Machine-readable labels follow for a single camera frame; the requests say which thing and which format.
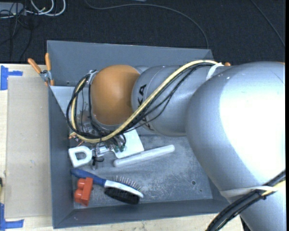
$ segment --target red plastic piece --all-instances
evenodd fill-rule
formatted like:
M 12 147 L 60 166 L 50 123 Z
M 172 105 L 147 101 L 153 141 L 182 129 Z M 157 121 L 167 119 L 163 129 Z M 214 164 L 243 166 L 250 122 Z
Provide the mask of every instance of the red plastic piece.
M 84 206 L 89 205 L 91 191 L 93 189 L 93 178 L 87 177 L 86 179 L 80 178 L 77 182 L 77 189 L 74 193 L 76 203 Z

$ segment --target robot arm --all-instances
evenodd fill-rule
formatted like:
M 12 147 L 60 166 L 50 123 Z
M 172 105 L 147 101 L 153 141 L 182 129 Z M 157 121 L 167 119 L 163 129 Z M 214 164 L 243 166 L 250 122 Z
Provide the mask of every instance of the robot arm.
M 122 141 L 123 132 L 136 125 L 159 135 L 186 136 L 199 163 L 230 204 L 240 199 L 242 192 L 238 195 L 238 190 L 261 189 L 276 176 L 284 179 L 285 64 L 255 62 L 226 67 L 200 60 L 182 67 L 134 69 L 137 71 L 129 69 L 120 78 L 128 85 L 119 88 L 112 80 L 108 95 L 114 93 L 118 98 L 107 98 L 108 103 L 103 103 L 112 107 L 110 110 L 119 109 L 123 121 L 118 116 L 107 122 L 98 120 L 110 116 L 96 106 L 103 95 L 98 100 L 93 91 L 95 110 L 99 111 L 97 115 L 92 110 L 96 133 L 79 132 L 73 120 L 75 100 L 71 100 L 71 127 L 79 138 L 91 143 Z M 75 93 L 88 79 L 80 81 Z M 286 230 L 285 187 L 245 209 L 241 216 L 253 231 Z

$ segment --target gray bin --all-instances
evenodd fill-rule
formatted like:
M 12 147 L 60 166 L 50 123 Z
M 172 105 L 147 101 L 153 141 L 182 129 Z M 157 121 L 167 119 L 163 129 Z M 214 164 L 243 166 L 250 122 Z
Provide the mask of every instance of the gray bin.
M 112 64 L 153 67 L 213 60 L 210 50 L 52 40 L 47 42 L 47 52 L 57 86 L 75 86 L 90 70 Z M 137 205 L 128 205 L 105 196 L 100 186 L 94 186 L 89 206 L 83 207 L 73 200 L 77 179 L 70 175 L 72 165 L 67 153 L 75 144 L 68 139 L 69 127 L 51 88 L 49 126 L 55 229 L 217 213 L 228 205 L 200 166 L 186 137 L 153 135 L 139 129 L 145 150 L 173 144 L 175 151 L 122 168 L 112 166 L 115 157 L 110 153 L 94 174 L 108 180 L 128 177 L 142 186 L 145 197 Z

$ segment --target white plastic piece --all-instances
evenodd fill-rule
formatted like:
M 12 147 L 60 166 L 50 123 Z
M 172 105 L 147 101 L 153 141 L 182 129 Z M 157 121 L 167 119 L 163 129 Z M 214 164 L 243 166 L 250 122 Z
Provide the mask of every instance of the white plastic piece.
M 209 72 L 207 74 L 207 78 L 206 80 L 210 79 L 212 77 L 212 75 L 214 74 L 215 70 L 220 67 L 220 66 L 223 66 L 222 63 L 217 63 L 215 65 L 213 65 L 210 69 L 209 69 Z
M 149 160 L 158 156 L 162 156 L 168 153 L 171 153 L 174 151 L 174 145 L 166 145 L 162 147 L 158 147 L 155 149 L 147 150 L 144 152 L 141 152 L 139 154 L 136 154 L 134 156 L 125 157 L 122 159 L 116 159 L 114 161 L 115 167 L 121 167 L 126 166 L 130 164 L 139 163 L 145 160 Z
M 86 157 L 82 159 L 77 159 L 77 153 L 85 153 Z M 80 167 L 88 164 L 92 159 L 92 151 L 87 146 L 77 146 L 74 148 L 68 149 L 69 157 L 72 161 L 73 167 Z
M 124 151 L 115 152 L 115 150 L 111 150 L 117 158 L 124 158 L 144 151 L 144 146 L 136 130 L 126 132 L 124 135 L 126 138 Z

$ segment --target black floor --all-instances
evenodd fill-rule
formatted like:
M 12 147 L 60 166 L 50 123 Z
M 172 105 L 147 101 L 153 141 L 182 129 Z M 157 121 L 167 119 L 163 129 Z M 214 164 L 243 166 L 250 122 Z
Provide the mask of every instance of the black floor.
M 29 0 L 20 1 L 33 10 Z M 33 0 L 49 9 L 50 0 Z M 45 63 L 47 40 L 209 48 L 232 65 L 285 61 L 286 0 L 66 0 L 59 16 L 0 18 L 0 63 Z M 55 0 L 56 11 L 63 1 Z

